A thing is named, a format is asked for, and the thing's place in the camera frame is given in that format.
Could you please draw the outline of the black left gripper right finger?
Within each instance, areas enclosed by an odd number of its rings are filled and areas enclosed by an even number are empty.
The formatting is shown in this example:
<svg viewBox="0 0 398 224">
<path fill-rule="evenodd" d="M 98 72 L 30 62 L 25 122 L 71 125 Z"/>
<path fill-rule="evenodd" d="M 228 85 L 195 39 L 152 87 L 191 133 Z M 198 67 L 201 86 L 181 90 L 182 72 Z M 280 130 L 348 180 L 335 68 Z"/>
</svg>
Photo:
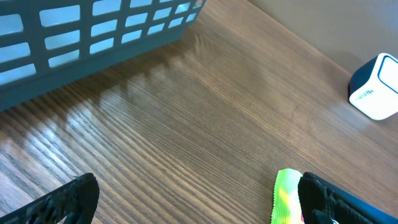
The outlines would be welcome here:
<svg viewBox="0 0 398 224">
<path fill-rule="evenodd" d="M 306 224 L 397 224 L 397 218 L 311 172 L 300 178 L 298 197 Z"/>
</svg>

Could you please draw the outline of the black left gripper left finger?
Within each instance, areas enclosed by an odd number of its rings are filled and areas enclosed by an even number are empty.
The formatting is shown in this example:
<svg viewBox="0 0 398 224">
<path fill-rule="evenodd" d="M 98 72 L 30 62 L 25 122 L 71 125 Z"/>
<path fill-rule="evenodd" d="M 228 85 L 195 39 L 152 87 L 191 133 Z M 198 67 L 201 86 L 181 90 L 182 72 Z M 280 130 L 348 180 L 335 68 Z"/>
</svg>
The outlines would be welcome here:
<svg viewBox="0 0 398 224">
<path fill-rule="evenodd" d="M 2 224 L 90 224 L 95 215 L 100 188 L 92 173 L 83 174 L 41 198 L 1 217 Z"/>
</svg>

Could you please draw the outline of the green Haribo candy bag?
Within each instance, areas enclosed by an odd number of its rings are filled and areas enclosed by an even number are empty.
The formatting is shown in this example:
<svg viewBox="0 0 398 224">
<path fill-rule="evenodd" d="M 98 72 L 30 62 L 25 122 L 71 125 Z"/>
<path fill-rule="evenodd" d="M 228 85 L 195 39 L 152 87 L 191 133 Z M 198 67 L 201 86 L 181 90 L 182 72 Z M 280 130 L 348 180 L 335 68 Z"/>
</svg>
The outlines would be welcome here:
<svg viewBox="0 0 398 224">
<path fill-rule="evenodd" d="M 293 169 L 278 171 L 273 196 L 271 224 L 304 224 L 298 184 L 302 174 Z"/>
</svg>

